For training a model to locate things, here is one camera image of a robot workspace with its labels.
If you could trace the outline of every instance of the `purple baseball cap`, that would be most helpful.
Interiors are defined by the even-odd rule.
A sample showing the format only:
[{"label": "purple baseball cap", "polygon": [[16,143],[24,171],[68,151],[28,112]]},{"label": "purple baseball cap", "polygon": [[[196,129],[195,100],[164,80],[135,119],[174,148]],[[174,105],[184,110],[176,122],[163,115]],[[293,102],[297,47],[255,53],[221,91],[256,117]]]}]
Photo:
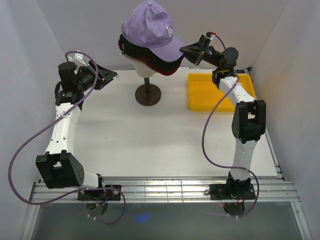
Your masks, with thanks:
[{"label": "purple baseball cap", "polygon": [[183,55],[180,48],[186,44],[174,35],[171,17],[154,0],[140,3],[121,29],[126,40],[150,49],[165,62],[174,62]]}]

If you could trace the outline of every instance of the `yellow bin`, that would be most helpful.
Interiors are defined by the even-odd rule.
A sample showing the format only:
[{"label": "yellow bin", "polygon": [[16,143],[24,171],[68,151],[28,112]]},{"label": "yellow bin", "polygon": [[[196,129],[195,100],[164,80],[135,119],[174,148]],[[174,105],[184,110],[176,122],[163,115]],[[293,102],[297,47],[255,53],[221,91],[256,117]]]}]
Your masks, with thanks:
[{"label": "yellow bin", "polygon": [[[242,87],[252,97],[257,98],[251,77],[247,74],[239,74],[239,76],[239,83]],[[190,73],[188,75],[188,95],[191,111],[211,112],[217,102],[224,96],[224,93],[213,84],[211,73]],[[235,107],[226,98],[221,102],[216,111],[234,112]]]}]

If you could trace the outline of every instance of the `white wall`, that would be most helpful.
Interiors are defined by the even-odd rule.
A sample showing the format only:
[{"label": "white wall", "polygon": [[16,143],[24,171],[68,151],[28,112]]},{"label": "white wall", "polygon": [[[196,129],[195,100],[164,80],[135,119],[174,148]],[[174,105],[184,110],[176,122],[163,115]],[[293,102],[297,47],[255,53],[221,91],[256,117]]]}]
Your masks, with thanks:
[{"label": "white wall", "polygon": [[[143,0],[37,0],[63,51],[77,48],[104,67],[132,68],[121,55],[121,25]],[[173,30],[192,44],[214,31],[239,51],[238,68],[253,66],[288,0],[157,0]],[[216,39],[213,45],[222,51]],[[192,66],[188,61],[182,65]],[[202,63],[201,67],[212,68]]]},{"label": "white wall", "polygon": [[[54,119],[57,66],[64,55],[35,0],[0,1],[0,53],[0,239],[17,240],[28,205],[9,187],[9,161]],[[31,142],[13,165],[13,181],[27,199],[39,179],[36,156],[46,149],[50,134]]]},{"label": "white wall", "polygon": [[253,67],[280,167],[320,239],[320,2],[290,0]]}]

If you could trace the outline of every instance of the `purple cap brim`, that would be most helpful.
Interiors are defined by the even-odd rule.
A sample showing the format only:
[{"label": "purple cap brim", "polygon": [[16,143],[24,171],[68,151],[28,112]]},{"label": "purple cap brim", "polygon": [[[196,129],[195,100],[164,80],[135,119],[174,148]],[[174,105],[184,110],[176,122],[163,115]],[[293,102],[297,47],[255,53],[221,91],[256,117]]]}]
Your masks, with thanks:
[{"label": "purple cap brim", "polygon": [[171,63],[178,60],[183,55],[183,53],[180,51],[180,48],[185,46],[186,44],[174,35],[171,42],[168,44],[158,47],[149,47],[149,49],[158,58],[165,62]]}]

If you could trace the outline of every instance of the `hat stand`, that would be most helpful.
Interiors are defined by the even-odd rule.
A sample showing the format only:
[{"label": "hat stand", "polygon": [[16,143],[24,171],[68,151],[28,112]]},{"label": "hat stand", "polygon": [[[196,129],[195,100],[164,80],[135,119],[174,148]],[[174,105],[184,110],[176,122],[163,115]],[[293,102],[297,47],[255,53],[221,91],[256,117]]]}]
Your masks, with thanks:
[{"label": "hat stand", "polygon": [[148,67],[144,62],[132,58],[126,54],[124,56],[131,60],[136,73],[144,78],[144,84],[139,86],[135,91],[136,101],[143,106],[156,105],[161,98],[161,90],[154,84],[150,84],[150,77],[152,77],[156,71]]}]

